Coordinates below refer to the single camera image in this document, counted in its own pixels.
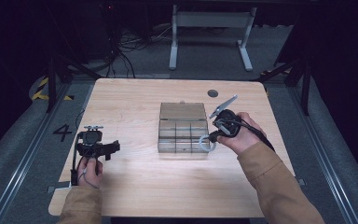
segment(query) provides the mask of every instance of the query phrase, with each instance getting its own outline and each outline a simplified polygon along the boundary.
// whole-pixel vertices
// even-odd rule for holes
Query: tan sleeve
[[[268,223],[324,223],[279,156],[262,142],[238,156]]]
[[[101,223],[102,194],[99,189],[73,186],[65,199],[58,223]]]

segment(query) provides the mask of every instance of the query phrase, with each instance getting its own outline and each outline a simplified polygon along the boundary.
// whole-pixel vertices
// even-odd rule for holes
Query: black cable
[[[60,33],[62,39],[65,41],[65,43],[66,43],[68,49],[71,51],[71,53],[73,54],[73,56],[75,57],[75,59],[76,59],[78,62],[80,62],[79,59],[76,57],[75,51],[73,50],[73,48],[72,48],[71,45],[69,44],[68,39],[66,38],[66,36],[65,36],[64,33],[62,32],[62,30],[60,29],[60,27],[59,27],[59,25],[58,25],[56,19],[54,18],[53,14],[52,14],[52,12],[51,12],[51,10],[50,10],[50,8],[48,7],[48,5],[47,5],[46,3],[44,3],[44,4],[45,4],[45,7],[46,7],[46,9],[47,9],[47,11],[48,11],[49,16],[51,17],[51,19],[52,19],[54,25],[56,26],[57,30],[59,31],[59,33]],[[104,64],[98,65],[98,66],[96,66],[96,67],[88,68],[88,69],[91,70],[91,71],[93,71],[93,72],[98,72],[98,71],[104,70],[104,68],[108,67],[114,60],[115,60],[114,55],[109,55],[109,56],[107,56],[107,59],[105,60],[105,63],[104,63]],[[79,70],[77,70],[77,69],[68,68],[68,70],[71,71],[71,73],[73,73],[73,74],[83,74],[83,72],[81,72],[81,71],[79,71]]]
[[[113,77],[116,78],[116,71],[112,68]]]
[[[77,125],[77,120],[78,118],[80,117],[81,114],[83,114],[85,111],[85,109],[82,109],[82,111],[77,115],[76,119],[75,119],[75,126],[76,126],[76,129],[79,129],[79,126]]]
[[[127,75],[126,75],[126,77],[129,77],[129,72],[130,72],[130,69],[129,69],[129,67],[127,67],[127,63],[126,63],[126,60],[125,59],[123,59],[122,57],[119,57],[121,60],[123,60],[123,63],[124,63],[124,66],[126,66],[126,68],[127,68]]]
[[[79,170],[79,167],[80,167],[80,163],[81,161],[83,160],[84,156],[82,156],[79,160],[79,162],[77,163],[77,167],[76,167],[76,170],[78,171]]]
[[[270,141],[267,139],[267,137],[257,128],[254,126],[251,126],[248,122],[246,122],[244,119],[242,119],[242,122],[237,122],[236,120],[225,120],[227,123],[236,123],[239,124],[242,127],[247,128],[249,131],[254,133],[264,144],[266,144],[269,148],[272,149],[272,151],[275,151],[275,148],[272,146]]]
[[[76,140],[75,140],[75,147],[74,147],[74,157],[72,158],[72,170],[77,171],[77,169],[75,169],[75,164],[76,164],[76,146],[77,143],[79,142],[81,133],[78,133],[76,136]]]
[[[109,66],[107,67],[106,77],[109,76],[109,71],[110,71],[110,64],[109,64]]]
[[[124,55],[123,53],[120,53],[120,54],[127,60],[127,62],[129,62],[130,67],[131,67],[131,71],[132,71],[132,77],[135,78],[135,72],[133,71],[133,67],[132,67],[132,63],[131,63],[130,59],[127,58],[127,56]]]
[[[144,41],[141,37],[134,37],[133,39],[130,39],[127,37],[127,40],[120,39],[119,45],[123,49],[129,49],[129,50],[122,50],[123,52],[131,52],[135,49],[142,50],[147,48],[148,46],[158,43],[162,39],[166,38],[166,35],[169,33],[169,31],[172,30],[172,27],[169,27],[165,29],[163,32],[159,33],[158,35],[151,36],[148,41]],[[126,45],[129,45],[131,43],[134,43],[134,47],[127,47]]]

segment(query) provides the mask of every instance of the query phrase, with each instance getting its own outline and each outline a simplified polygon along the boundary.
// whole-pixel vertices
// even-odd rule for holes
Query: wooden table
[[[209,90],[218,96],[208,96]],[[161,103],[204,103],[206,114],[238,94],[228,109],[246,111],[293,172],[262,84],[204,80],[99,79],[80,127],[103,125],[103,144],[118,140],[121,150],[103,163],[103,216],[262,217],[255,190],[236,154],[223,145],[210,153],[158,153]],[[208,128],[216,128],[208,119]],[[70,180],[73,151],[60,181]],[[61,213],[69,189],[56,189],[49,206]]]

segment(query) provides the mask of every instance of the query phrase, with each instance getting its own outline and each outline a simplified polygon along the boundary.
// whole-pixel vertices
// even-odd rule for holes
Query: cable
[[[78,133],[77,136],[76,136],[76,140],[75,140],[75,147],[74,147],[74,156],[72,158],[72,170],[73,171],[76,171],[77,172],[77,169],[79,168],[79,164],[80,164],[80,161],[79,163],[77,164],[77,168],[75,169],[75,164],[76,164],[76,146],[77,146],[77,143],[79,142],[79,139],[80,139],[80,135],[81,133]]]
[[[154,43],[158,43],[162,39],[172,40],[171,38],[163,36],[165,33],[170,31],[171,29],[172,29],[172,27],[170,26],[170,27],[166,28],[164,31],[162,31],[159,35],[151,36],[149,42],[147,42],[146,44],[145,44],[145,41],[142,38],[133,38],[133,39],[128,38],[128,40],[126,40],[126,41],[120,41],[119,45],[124,49],[130,49],[130,50],[126,50],[126,51],[123,50],[124,52],[131,52],[131,51],[133,51],[135,49],[137,49],[137,50],[145,49],[145,48],[147,48],[148,46],[150,46],[150,45],[152,45]],[[133,43],[135,43],[134,47],[125,46],[125,45],[133,44]]]
[[[109,76],[109,71],[110,71],[110,64],[109,64],[109,66],[107,67],[106,77]]]
[[[113,77],[116,77],[116,71],[112,68]]]
[[[272,146],[272,144],[270,143],[270,141],[267,139],[267,137],[257,128],[251,126],[248,122],[246,122],[244,119],[241,120],[242,122],[237,122],[236,120],[227,120],[226,122],[232,122],[232,123],[236,123],[239,124],[242,127],[247,128],[249,131],[251,131],[252,133],[254,133],[264,144],[266,144],[269,148],[272,149],[272,151],[275,151],[275,148]]]
[[[78,180],[77,180],[77,183],[80,181],[80,178],[83,176],[83,178],[84,178],[84,180],[86,181],[86,183],[88,183],[88,184],[89,184],[90,186],[92,186],[93,188],[97,189],[97,188],[98,188],[97,186],[91,184],[91,183],[86,179],[86,172],[87,172],[87,167],[84,168],[83,174],[80,175],[80,177],[79,177]]]
[[[85,111],[85,109],[82,109],[82,111],[77,115],[76,119],[75,119],[75,126],[76,126],[76,129],[79,129],[79,126],[77,125],[77,120],[78,118],[80,117],[81,114],[83,114]]]
[[[127,60],[127,62],[129,62],[130,67],[131,67],[131,71],[132,71],[132,77],[135,78],[135,72],[133,71],[133,67],[132,67],[132,63],[131,63],[130,59],[127,58],[127,56],[124,55],[123,53],[120,53],[120,54]]]
[[[129,72],[130,72],[130,69],[129,69],[129,67],[127,67],[127,63],[126,63],[126,60],[125,59],[123,59],[122,57],[119,57],[121,60],[123,60],[123,62],[124,62],[124,66],[126,66],[126,68],[127,68],[127,77],[129,77]]]
[[[209,134],[205,134],[205,135],[201,136],[200,140],[199,140],[199,145],[204,151],[212,152],[216,148],[216,143],[215,142],[212,144],[212,146],[210,148],[207,148],[202,144],[202,141],[204,139],[208,139],[208,137],[209,137]]]

